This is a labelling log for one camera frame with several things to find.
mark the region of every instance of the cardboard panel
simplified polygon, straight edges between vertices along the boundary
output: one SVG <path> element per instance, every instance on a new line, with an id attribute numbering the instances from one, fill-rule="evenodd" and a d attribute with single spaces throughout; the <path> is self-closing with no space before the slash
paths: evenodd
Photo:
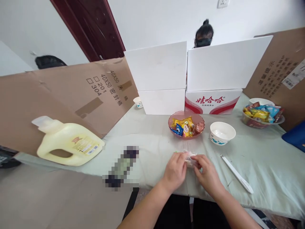
<path id="1" fill-rule="evenodd" d="M 0 145 L 35 156 L 44 133 L 33 119 L 47 115 L 103 137 L 138 96 L 124 58 L 3 76 L 0 92 Z"/>
<path id="2" fill-rule="evenodd" d="M 186 41 L 125 51 L 138 91 L 184 89 Z"/>
<path id="3" fill-rule="evenodd" d="M 147 115 L 172 115 L 184 110 L 185 89 L 138 93 Z"/>
<path id="4" fill-rule="evenodd" d="M 187 91 L 245 88 L 272 36 L 188 51 Z"/>
<path id="5" fill-rule="evenodd" d="M 185 93 L 185 110 L 197 114 L 230 115 L 242 89 L 195 91 Z"/>
<path id="6" fill-rule="evenodd" d="M 285 109 L 281 127 L 289 131 L 305 120 L 305 80 L 291 90 L 282 81 L 305 59 L 305 28 L 281 31 L 273 35 L 244 94 L 264 98 Z"/>

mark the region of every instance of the bottle label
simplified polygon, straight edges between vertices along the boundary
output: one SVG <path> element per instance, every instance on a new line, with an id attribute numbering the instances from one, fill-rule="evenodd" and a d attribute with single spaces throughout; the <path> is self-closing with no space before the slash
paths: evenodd
<path id="1" fill-rule="evenodd" d="M 87 135 L 79 134 L 71 138 L 69 147 L 89 156 L 99 147 L 99 143 Z"/>

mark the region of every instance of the white wall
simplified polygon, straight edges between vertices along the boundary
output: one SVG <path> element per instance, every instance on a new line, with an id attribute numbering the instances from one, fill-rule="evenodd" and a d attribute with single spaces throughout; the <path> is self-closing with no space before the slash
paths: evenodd
<path id="1" fill-rule="evenodd" d="M 32 70 L 16 53 L 0 41 L 0 76 Z"/>
<path id="2" fill-rule="evenodd" d="M 206 18 L 212 45 L 305 26 L 303 0 L 108 0 L 126 50 L 187 41 L 193 47 Z"/>
<path id="3" fill-rule="evenodd" d="M 67 65 L 89 62 L 50 0 L 0 0 L 0 40 L 33 69 L 31 51 Z"/>

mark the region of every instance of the floor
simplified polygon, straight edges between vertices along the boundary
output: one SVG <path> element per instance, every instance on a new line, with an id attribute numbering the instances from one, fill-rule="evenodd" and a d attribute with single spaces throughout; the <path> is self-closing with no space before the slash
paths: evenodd
<path id="1" fill-rule="evenodd" d="M 0 170 L 0 225 L 5 229 L 116 228 L 130 189 L 113 192 L 100 177 L 28 165 Z"/>

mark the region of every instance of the table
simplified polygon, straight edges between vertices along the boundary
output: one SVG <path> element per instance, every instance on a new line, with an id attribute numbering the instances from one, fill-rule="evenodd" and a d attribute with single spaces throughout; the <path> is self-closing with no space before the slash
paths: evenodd
<path id="1" fill-rule="evenodd" d="M 206 128 L 200 137 L 182 141 L 168 128 L 169 115 L 146 115 L 133 106 L 104 137 L 105 149 L 88 163 L 65 166 L 25 153 L 15 158 L 44 169 L 73 170 L 85 174 L 108 175 L 125 146 L 139 146 L 139 158 L 127 176 L 127 183 L 151 189 L 162 177 L 174 151 L 188 150 L 205 154 L 215 165 L 225 188 L 243 205 L 294 219 L 305 219 L 305 153 L 281 139 L 279 127 L 253 129 L 240 121 L 248 97 L 241 95 L 232 115 L 205 115 Z M 224 146 L 209 140 L 209 127 L 215 121 L 232 125 L 236 137 Z M 249 194 L 222 161 L 223 154 L 254 190 Z M 186 180 L 176 194 L 212 200 L 188 169 Z"/>

